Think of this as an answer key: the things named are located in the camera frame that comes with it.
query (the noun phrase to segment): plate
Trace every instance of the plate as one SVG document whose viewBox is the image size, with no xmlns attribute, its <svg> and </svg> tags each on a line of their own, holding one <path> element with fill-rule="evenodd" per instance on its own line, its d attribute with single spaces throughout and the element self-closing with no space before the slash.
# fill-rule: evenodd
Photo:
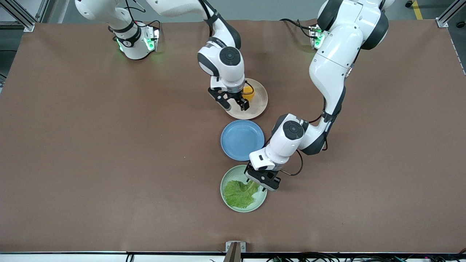
<svg viewBox="0 0 466 262">
<path fill-rule="evenodd" d="M 236 161 L 248 161 L 249 154 L 261 149 L 264 142 L 264 132 L 249 120 L 229 123 L 220 137 L 223 152 Z"/>
<path fill-rule="evenodd" d="M 237 165 L 233 167 L 232 169 L 228 170 L 226 172 L 225 176 L 223 176 L 222 182 L 220 183 L 220 194 L 222 195 L 222 199 L 225 202 L 225 205 L 227 205 L 229 208 L 236 212 L 241 212 L 241 213 L 247 213 L 256 210 L 259 208 L 262 203 L 265 201 L 265 197 L 267 196 L 267 191 L 262 191 L 263 187 L 259 186 L 259 190 L 253 194 L 254 202 L 249 205 L 246 208 L 241 208 L 241 207 L 231 207 L 226 203 L 224 191 L 226 184 L 230 182 L 231 180 L 236 180 L 240 181 L 246 184 L 247 177 L 244 174 L 244 170 L 246 169 L 246 165 Z"/>
<path fill-rule="evenodd" d="M 254 88 L 254 97 L 249 101 L 249 108 L 246 111 L 241 111 L 240 106 L 234 99 L 229 99 L 228 103 L 231 105 L 231 109 L 226 111 L 230 116 L 236 119 L 253 119 L 260 116 L 267 107 L 268 95 L 264 86 L 258 81 L 250 78 L 245 79 L 248 84 Z"/>
</svg>

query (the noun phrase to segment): green plate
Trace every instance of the green plate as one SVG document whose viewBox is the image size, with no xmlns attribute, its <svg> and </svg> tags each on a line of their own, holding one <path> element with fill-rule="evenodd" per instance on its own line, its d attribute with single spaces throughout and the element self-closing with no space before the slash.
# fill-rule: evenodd
<svg viewBox="0 0 466 262">
<path fill-rule="evenodd" d="M 229 206 L 226 203 L 225 196 L 224 196 L 226 184 L 230 182 L 231 180 L 240 181 L 246 184 L 247 177 L 244 174 L 245 169 L 246 169 L 246 165 L 237 165 L 233 167 L 232 169 L 228 170 L 228 172 L 226 172 L 220 184 L 220 194 L 222 195 L 222 199 L 225 202 L 225 204 L 229 208 L 233 209 L 234 211 L 241 212 L 241 213 L 251 212 L 259 208 L 262 205 L 262 203 L 264 203 L 265 197 L 267 196 L 267 191 L 268 191 L 268 190 L 262 191 L 263 187 L 259 186 L 259 190 L 253 194 L 254 202 L 246 208 Z"/>
</svg>

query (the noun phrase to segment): beige plate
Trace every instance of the beige plate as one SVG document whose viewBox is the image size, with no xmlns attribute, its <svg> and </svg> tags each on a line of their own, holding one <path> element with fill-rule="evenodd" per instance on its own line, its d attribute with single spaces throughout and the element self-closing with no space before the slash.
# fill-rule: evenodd
<svg viewBox="0 0 466 262">
<path fill-rule="evenodd" d="M 254 79 L 245 79 L 253 88 L 255 95 L 251 101 L 249 101 L 249 109 L 241 111 L 240 106 L 235 102 L 234 99 L 229 99 L 228 103 L 232 106 L 227 113 L 236 119 L 253 119 L 258 117 L 267 107 L 268 95 L 264 86 Z"/>
</svg>

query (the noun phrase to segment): blue plate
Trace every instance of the blue plate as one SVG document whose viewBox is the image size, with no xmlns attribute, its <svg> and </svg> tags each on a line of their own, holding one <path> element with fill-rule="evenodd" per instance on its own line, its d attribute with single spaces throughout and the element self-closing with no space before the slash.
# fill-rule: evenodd
<svg viewBox="0 0 466 262">
<path fill-rule="evenodd" d="M 249 120 L 229 123 L 220 137 L 223 151 L 236 161 L 248 161 L 249 153 L 261 149 L 264 142 L 262 129 Z"/>
</svg>

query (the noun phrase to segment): table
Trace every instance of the table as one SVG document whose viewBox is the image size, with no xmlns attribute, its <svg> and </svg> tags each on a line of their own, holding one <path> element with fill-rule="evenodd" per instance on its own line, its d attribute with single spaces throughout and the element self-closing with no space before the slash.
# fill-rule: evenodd
<svg viewBox="0 0 466 262">
<path fill-rule="evenodd" d="M 309 39 L 283 22 L 232 21 L 255 119 L 314 119 Z M 164 24 L 163 52 L 131 61 L 103 24 L 37 24 L 0 96 L 0 251 L 458 252 L 466 245 L 466 78 L 435 21 L 390 21 L 346 82 L 329 150 L 305 156 L 258 210 L 223 203 L 230 118 L 196 61 L 203 23 Z M 295 172 L 293 156 L 286 169 Z"/>
</svg>

